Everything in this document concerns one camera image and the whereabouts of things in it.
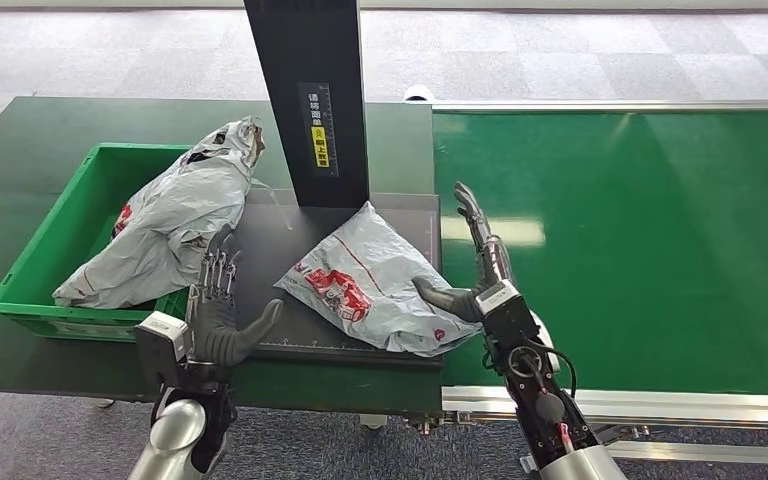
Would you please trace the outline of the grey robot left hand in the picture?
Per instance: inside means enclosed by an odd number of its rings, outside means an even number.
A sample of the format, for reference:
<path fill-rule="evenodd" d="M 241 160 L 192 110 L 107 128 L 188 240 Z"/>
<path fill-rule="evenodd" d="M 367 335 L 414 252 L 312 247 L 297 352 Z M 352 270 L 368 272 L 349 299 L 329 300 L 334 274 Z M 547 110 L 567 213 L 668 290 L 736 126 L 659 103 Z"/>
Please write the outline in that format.
<path fill-rule="evenodd" d="M 234 229 L 224 224 L 201 259 L 188 313 L 192 358 L 220 367 L 234 367 L 245 360 L 279 323 L 284 309 L 283 300 L 272 299 L 258 318 L 242 329 L 237 327 L 234 287 L 241 252 L 232 250 L 233 246 Z"/>

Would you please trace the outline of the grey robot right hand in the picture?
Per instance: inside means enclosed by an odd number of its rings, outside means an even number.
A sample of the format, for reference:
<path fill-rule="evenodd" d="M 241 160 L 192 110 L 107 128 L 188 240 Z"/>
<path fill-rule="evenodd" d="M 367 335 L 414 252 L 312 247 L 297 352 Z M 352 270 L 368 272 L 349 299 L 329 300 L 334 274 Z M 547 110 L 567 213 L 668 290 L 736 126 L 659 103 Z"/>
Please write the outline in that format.
<path fill-rule="evenodd" d="M 476 297 L 500 281 L 513 278 L 510 259 L 504 242 L 492 232 L 486 215 L 470 187 L 456 181 L 454 196 L 459 203 L 457 211 L 465 219 L 474 244 L 478 271 L 476 284 L 467 289 L 438 289 L 422 277 L 414 277 L 411 281 L 419 296 L 429 305 L 465 322 L 480 323 L 483 313 L 478 308 Z"/>

